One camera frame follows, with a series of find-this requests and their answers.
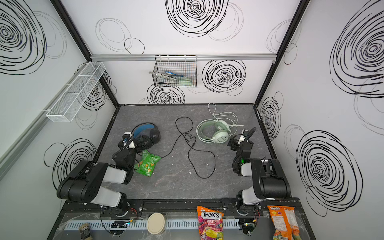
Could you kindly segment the black blue headphones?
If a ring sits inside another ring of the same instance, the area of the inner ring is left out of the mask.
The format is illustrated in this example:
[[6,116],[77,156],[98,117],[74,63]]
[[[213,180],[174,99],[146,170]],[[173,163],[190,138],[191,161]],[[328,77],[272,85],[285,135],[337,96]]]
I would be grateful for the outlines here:
[[151,148],[161,140],[159,128],[153,123],[142,123],[137,125],[133,130],[135,146],[141,151]]

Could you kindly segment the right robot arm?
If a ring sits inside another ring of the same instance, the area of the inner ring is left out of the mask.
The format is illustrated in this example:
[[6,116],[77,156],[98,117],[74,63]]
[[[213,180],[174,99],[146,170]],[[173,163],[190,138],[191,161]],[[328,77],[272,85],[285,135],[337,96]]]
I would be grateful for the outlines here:
[[291,198],[291,187],[283,168],[277,159],[257,159],[251,157],[253,142],[249,137],[230,138],[228,146],[236,152],[232,163],[235,174],[252,178],[252,186],[241,190],[236,196],[236,208],[242,215],[251,210],[251,206],[267,200]]

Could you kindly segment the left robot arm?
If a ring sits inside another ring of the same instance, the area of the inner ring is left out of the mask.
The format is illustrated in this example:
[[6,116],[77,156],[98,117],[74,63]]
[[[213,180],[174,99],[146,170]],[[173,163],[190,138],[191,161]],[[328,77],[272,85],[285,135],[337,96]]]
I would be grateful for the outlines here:
[[132,179],[136,147],[131,132],[123,135],[119,150],[113,154],[115,164],[80,161],[59,184],[57,197],[77,203],[95,204],[129,211],[127,195],[102,186],[102,183],[127,185]]

